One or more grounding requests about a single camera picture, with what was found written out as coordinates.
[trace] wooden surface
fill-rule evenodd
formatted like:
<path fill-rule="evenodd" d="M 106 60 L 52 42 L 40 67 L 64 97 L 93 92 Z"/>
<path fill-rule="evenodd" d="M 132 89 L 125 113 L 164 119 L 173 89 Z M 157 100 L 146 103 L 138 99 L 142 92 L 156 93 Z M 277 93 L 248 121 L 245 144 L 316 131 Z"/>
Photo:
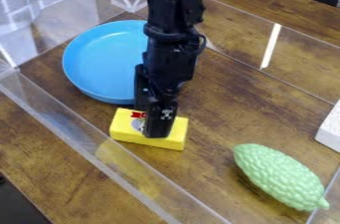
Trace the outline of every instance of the wooden surface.
<path fill-rule="evenodd" d="M 285 9 L 272 10 L 272 0 L 257 0 L 254 5 L 249 0 L 226 1 L 305 31 L 314 23 L 308 16 L 309 9 L 318 9 L 320 16 L 314 20 L 324 24 L 320 23 L 317 32 L 310 30 L 310 34 L 338 41 L 338 25 L 329 29 L 330 21 L 324 20 L 328 11 L 330 16 L 336 12 L 322 5 L 309 3 L 305 7 L 298 6 L 305 4 L 304 0 L 276 0 L 276 5 L 284 5 Z M 293 3 L 294 13 L 286 16 Z M 242 24 L 244 15 L 228 12 L 220 21 L 214 16 L 216 11 L 222 13 L 218 9 L 210 4 L 210 15 L 200 27 L 213 35 L 218 48 L 224 42 L 230 42 L 233 54 L 241 58 L 244 54 L 254 66 L 257 58 L 250 56 L 252 48 L 241 45 L 234 37 L 244 35 L 244 31 L 236 30 L 237 24 L 240 28 L 246 25 Z M 124 14 L 114 20 L 128 18 L 138 19 Z M 222 24 L 229 19 L 234 23 L 233 35 Z M 254 19 L 249 23 L 261 26 Z M 260 32 L 253 36 L 249 29 L 241 39 L 253 43 L 250 40 L 264 39 L 265 27 Z M 25 64 L 21 73 L 108 133 L 116 107 L 89 99 L 66 80 L 60 63 L 65 46 Z M 4 96 L 0 96 L 0 103 L 1 170 L 54 223 L 162 222 Z M 232 223 L 304 223 L 308 214 L 285 207 L 246 180 L 234 165 L 232 148 L 245 142 L 265 144 L 298 159 L 328 184 L 340 157 L 313 140 L 313 136 L 330 109 L 326 102 L 229 57 L 205 50 L 193 80 L 178 97 L 178 115 L 189 117 L 184 152 L 122 145 Z"/>

